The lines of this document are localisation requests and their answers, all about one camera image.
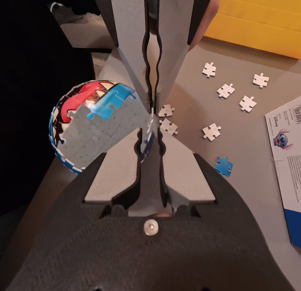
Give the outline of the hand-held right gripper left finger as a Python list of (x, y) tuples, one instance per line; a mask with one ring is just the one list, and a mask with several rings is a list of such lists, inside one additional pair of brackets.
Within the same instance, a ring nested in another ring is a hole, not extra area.
[(127, 210), (138, 200), (141, 143), (142, 128), (136, 128), (107, 151), (84, 198), (85, 203), (121, 205)]

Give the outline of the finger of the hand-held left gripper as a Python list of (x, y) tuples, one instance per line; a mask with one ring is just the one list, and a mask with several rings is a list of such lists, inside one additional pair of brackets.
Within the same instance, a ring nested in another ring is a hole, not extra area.
[(188, 36), (194, 0), (159, 0), (157, 7), (158, 44), (155, 109), (168, 98), (188, 52)]
[(146, 0), (111, 0), (118, 52), (146, 111), (151, 114), (152, 88), (147, 60), (149, 17)]

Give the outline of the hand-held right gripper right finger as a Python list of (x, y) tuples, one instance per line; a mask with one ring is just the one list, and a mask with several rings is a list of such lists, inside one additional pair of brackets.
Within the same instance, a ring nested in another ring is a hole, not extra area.
[(157, 129), (160, 154), (160, 195), (163, 207), (174, 209), (213, 203), (215, 196), (192, 150), (162, 128)]

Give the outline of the blue puzzle piece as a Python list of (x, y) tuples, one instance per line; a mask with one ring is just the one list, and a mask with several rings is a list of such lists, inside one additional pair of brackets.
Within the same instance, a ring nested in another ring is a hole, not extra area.
[(216, 169), (220, 175), (225, 175), (227, 177), (230, 177), (232, 172), (233, 164), (228, 160), (228, 157), (218, 157), (216, 165), (214, 169)]

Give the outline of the blue puzzle ball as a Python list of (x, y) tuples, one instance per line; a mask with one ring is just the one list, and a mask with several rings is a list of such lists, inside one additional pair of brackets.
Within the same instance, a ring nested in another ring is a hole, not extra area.
[(130, 86), (91, 80), (60, 98), (51, 112), (48, 136), (56, 157), (78, 175), (136, 128), (142, 128), (143, 160), (154, 137), (151, 116)]

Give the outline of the blue-and-white puzzle piece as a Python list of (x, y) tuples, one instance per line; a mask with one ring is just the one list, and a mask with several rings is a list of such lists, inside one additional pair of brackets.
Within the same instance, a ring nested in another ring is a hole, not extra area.
[(151, 115), (147, 124), (147, 128), (148, 128), (146, 132), (147, 134), (152, 132), (153, 123), (154, 123), (154, 108), (151, 108)]

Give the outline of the cartoon printed puzzle box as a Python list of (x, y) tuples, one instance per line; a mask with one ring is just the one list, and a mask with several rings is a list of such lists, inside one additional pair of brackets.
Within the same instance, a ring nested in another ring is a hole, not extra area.
[(291, 244), (301, 247), (301, 97), (265, 115)]

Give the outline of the person's left hand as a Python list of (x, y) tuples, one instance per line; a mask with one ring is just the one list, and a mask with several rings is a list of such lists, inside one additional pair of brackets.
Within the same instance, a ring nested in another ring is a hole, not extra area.
[(219, 10), (219, 0), (210, 0), (209, 5), (202, 18), (202, 21), (198, 27), (198, 30), (190, 44), (189, 51), (191, 51), (202, 39), (210, 23), (218, 13), (218, 10)]

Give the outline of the yellow box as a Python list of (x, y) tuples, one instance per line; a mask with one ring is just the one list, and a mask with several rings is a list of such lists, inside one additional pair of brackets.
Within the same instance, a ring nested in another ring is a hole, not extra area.
[(219, 0), (205, 36), (300, 59), (301, 0)]

